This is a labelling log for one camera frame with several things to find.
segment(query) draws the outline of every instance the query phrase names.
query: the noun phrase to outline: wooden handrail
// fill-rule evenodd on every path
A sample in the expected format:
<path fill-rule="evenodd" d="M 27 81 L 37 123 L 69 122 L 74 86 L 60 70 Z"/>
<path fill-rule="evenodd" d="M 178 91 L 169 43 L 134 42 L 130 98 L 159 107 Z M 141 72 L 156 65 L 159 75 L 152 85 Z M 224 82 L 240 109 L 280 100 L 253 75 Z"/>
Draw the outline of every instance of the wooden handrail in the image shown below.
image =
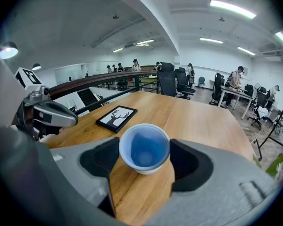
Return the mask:
<path fill-rule="evenodd" d="M 156 74 L 157 71 L 129 71 L 129 72 L 119 72 L 119 73 L 105 73 L 89 76 L 87 78 L 78 79 L 75 81 L 66 82 L 49 89 L 50 98 L 52 100 L 58 99 L 62 96 L 68 95 L 70 93 L 99 85 L 102 83 L 107 83 L 115 79 L 127 79 L 133 77 L 139 77 L 142 75 Z"/>

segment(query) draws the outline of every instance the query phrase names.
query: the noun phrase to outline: picture frame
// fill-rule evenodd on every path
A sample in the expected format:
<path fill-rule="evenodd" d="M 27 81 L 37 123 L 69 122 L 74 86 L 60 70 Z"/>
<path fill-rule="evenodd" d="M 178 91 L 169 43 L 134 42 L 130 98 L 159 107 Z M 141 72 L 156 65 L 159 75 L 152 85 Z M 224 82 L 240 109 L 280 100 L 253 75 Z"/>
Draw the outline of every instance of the picture frame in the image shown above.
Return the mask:
<path fill-rule="evenodd" d="M 96 123 L 108 130 L 118 133 L 120 129 L 137 113 L 137 109 L 118 105 L 102 117 Z"/>

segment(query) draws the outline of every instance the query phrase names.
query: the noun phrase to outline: black picture frame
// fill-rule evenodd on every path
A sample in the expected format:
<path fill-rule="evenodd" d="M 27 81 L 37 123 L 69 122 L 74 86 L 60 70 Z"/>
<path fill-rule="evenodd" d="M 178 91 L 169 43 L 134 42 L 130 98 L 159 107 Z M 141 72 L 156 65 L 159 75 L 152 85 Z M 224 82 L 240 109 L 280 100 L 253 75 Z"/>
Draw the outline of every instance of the black picture frame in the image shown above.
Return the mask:
<path fill-rule="evenodd" d="M 101 120 L 103 120 L 105 117 L 109 116 L 109 114 L 113 113 L 114 111 L 117 110 L 121 110 L 121 109 L 126 109 L 126 110 L 131 110 L 132 112 L 125 118 L 120 118 L 120 117 L 115 117 L 115 119 L 113 121 L 112 117 L 108 122 L 102 122 Z M 133 109 L 133 108 L 129 108 L 129 107 L 125 107 L 125 106 L 121 106 L 118 105 L 117 107 L 115 107 L 113 110 L 109 111 L 108 113 L 106 113 L 105 115 L 103 115 L 102 117 L 100 117 L 99 119 L 96 120 L 96 123 L 102 127 L 107 128 L 108 130 L 113 131 L 114 133 L 118 133 L 120 131 L 120 129 L 137 113 L 137 109 Z M 117 119 L 124 119 L 124 121 L 122 121 L 118 126 L 114 125 L 113 122 Z"/>

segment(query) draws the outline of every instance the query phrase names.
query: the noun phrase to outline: floor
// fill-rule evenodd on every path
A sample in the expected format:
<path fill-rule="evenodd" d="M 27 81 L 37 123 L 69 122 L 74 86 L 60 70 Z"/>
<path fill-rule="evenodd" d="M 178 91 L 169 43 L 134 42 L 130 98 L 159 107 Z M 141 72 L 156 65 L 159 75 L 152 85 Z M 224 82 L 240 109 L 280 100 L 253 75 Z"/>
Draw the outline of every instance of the floor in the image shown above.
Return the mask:
<path fill-rule="evenodd" d="M 194 88 L 194 89 L 196 90 L 196 92 L 193 96 L 190 96 L 191 100 L 202 102 L 205 104 L 208 104 L 211 101 L 212 91 L 210 91 L 209 89 L 200 89 L 200 88 Z M 246 114 L 244 120 L 241 120 L 241 117 L 245 110 L 243 104 L 244 102 L 239 101 L 235 110 L 233 110 L 232 107 L 229 107 L 229 111 L 237 119 L 238 123 L 243 128 L 250 142 L 255 140 L 256 137 L 259 135 L 258 142 L 260 145 L 265 140 L 265 138 L 267 137 L 267 135 L 269 134 L 269 132 L 272 130 L 273 127 L 269 128 L 269 126 L 271 125 L 270 122 L 263 123 L 262 131 L 259 134 L 259 127 L 256 124 L 251 126 L 252 121 L 247 120 L 247 118 L 250 115 L 253 116 L 253 112 L 251 110 L 249 110 L 249 113 Z M 273 133 L 273 138 L 278 139 L 279 137 Z M 252 143 L 252 147 L 254 149 L 256 157 L 259 158 L 260 156 L 259 156 L 259 150 L 257 144 Z M 265 142 L 265 144 L 261 147 L 261 153 L 263 158 L 260 161 L 260 165 L 263 170 L 266 170 L 269 167 L 269 165 L 277 158 L 277 156 L 283 153 L 283 147 L 281 147 L 279 144 L 272 141 L 271 139 L 268 139 Z"/>

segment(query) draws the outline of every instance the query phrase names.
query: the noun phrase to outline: wooden table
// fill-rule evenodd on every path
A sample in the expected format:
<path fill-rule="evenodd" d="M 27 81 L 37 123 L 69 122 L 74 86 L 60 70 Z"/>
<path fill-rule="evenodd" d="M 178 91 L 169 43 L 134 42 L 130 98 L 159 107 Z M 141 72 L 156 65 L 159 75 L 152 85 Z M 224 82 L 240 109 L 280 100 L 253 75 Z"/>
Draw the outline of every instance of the wooden table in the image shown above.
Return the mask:
<path fill-rule="evenodd" d="M 136 115 L 117 133 L 95 121 L 123 105 L 138 109 Z M 252 160 L 253 149 L 242 128 L 223 108 L 181 98 L 138 91 L 79 118 L 76 126 L 46 142 L 49 148 L 77 145 L 108 137 L 121 137 L 133 125 L 151 123 L 161 127 L 170 138 L 189 140 L 222 148 Z M 110 189 L 117 219 L 142 225 L 166 203 L 174 181 L 174 169 L 167 160 L 152 175 L 141 175 L 118 159 L 110 174 Z"/>
<path fill-rule="evenodd" d="M 249 110 L 249 107 L 250 107 L 250 104 L 251 104 L 251 101 L 253 100 L 253 98 L 248 96 L 247 94 L 244 94 L 242 92 L 239 92 L 239 91 L 237 91 L 235 89 L 232 89 L 230 87 L 226 87 L 226 86 L 223 86 L 223 85 L 221 86 L 221 89 L 222 89 L 222 94 L 221 94 L 221 98 L 220 98 L 219 103 L 218 103 L 218 107 L 221 106 L 221 103 L 222 103 L 223 97 L 225 96 L 225 93 L 230 93 L 230 94 L 238 96 L 238 98 L 236 100 L 236 103 L 235 103 L 235 105 L 233 107 L 233 110 L 236 108 L 240 97 L 249 100 L 249 103 L 248 103 L 247 107 L 245 108 L 245 111 L 244 111 L 244 113 L 243 113 L 243 115 L 241 117 L 241 119 L 243 120 L 245 115 L 246 115 L 246 113 L 247 113 L 247 111 Z"/>

